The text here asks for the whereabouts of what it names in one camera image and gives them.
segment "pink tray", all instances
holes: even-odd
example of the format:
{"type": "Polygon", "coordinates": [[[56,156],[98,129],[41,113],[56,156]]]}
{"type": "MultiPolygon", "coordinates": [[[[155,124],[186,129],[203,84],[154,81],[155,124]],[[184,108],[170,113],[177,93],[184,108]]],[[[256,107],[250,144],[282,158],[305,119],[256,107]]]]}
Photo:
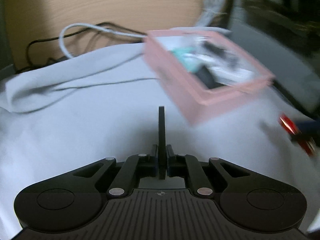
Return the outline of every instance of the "pink tray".
{"type": "Polygon", "coordinates": [[[217,32],[211,31],[150,31],[145,38],[145,61],[156,72],[161,86],[178,106],[191,125],[206,121],[233,110],[256,98],[257,93],[269,86],[274,75],[245,50],[217,32]],[[157,37],[183,36],[196,33],[210,37],[251,63],[260,73],[259,78],[234,86],[207,89],[194,75],[167,51],[157,37]]]}

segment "ribbed black surface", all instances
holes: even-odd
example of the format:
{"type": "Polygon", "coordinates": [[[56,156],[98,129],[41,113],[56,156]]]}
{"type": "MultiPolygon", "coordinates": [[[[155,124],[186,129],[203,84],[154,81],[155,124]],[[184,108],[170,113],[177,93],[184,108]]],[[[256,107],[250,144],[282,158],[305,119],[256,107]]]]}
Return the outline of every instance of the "ribbed black surface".
{"type": "Polygon", "coordinates": [[[45,234],[23,230],[16,240],[302,240],[292,229],[277,234],[254,233],[229,222],[211,200],[187,189],[135,189],[131,196],[110,200],[102,214],[78,230],[45,234]]]}

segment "silver object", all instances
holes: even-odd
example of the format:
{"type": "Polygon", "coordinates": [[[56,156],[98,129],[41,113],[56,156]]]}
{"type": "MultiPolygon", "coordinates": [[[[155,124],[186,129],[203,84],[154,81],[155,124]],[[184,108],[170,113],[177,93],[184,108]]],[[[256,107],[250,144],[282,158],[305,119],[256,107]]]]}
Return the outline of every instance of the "silver object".
{"type": "Polygon", "coordinates": [[[201,188],[198,188],[197,192],[200,195],[208,196],[213,193],[213,190],[208,187],[201,187],[201,188]]]}
{"type": "Polygon", "coordinates": [[[124,193],[124,189],[120,187],[114,187],[111,190],[109,190],[109,194],[113,196],[120,196],[124,193]]]}

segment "white tablecloth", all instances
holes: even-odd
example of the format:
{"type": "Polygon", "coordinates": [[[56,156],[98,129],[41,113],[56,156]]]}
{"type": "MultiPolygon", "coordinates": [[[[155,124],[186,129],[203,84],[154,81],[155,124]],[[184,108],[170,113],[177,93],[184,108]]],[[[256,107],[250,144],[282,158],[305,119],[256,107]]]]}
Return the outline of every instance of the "white tablecloth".
{"type": "Polygon", "coordinates": [[[154,77],[142,57],[103,71],[142,49],[143,44],[103,48],[1,84],[0,105],[6,109],[0,107],[0,239],[11,239],[21,230],[13,201],[26,186],[105,157],[124,161],[132,154],[149,153],[157,143],[159,106],[165,106],[167,143],[175,153],[193,154],[200,161],[220,157],[300,189],[308,201],[300,227],[305,231],[320,207],[318,175],[277,122],[281,112],[305,117],[268,88],[256,101],[190,127],[157,80],[98,85],[154,77]],[[87,73],[69,87],[97,86],[30,90],[30,83],[63,79],[77,75],[76,70],[87,73]],[[46,105],[48,98],[54,100],[43,109],[15,113],[44,101],[46,105]]]}

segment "teal object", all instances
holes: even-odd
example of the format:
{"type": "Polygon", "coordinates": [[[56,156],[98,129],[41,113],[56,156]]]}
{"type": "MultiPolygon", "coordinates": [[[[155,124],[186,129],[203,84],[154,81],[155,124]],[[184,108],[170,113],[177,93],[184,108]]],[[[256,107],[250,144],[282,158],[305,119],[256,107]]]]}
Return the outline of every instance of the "teal object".
{"type": "Polygon", "coordinates": [[[188,72],[196,73],[200,68],[200,61],[195,58],[186,58],[186,53],[192,53],[193,47],[183,47],[171,50],[171,53],[179,60],[188,72]]]}

